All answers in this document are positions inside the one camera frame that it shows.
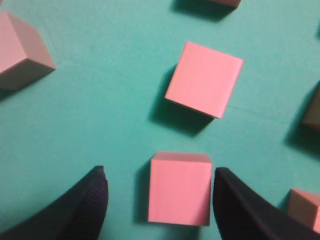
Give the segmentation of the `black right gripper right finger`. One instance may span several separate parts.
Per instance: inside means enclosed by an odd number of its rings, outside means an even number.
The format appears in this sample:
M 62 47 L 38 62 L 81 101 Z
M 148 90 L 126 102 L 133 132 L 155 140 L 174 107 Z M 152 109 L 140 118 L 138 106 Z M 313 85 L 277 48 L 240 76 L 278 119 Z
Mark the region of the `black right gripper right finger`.
M 274 207 L 229 168 L 214 172 L 212 205 L 223 240 L 318 240 L 319 233 Z

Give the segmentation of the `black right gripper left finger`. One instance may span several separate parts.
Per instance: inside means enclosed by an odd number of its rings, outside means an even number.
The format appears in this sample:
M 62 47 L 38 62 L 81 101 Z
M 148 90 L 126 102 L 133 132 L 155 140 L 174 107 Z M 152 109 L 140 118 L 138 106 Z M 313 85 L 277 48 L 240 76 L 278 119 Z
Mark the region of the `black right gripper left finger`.
M 29 219 L 2 232 L 2 240 L 96 240 L 109 202 L 102 165 L 93 167 L 57 200 Z

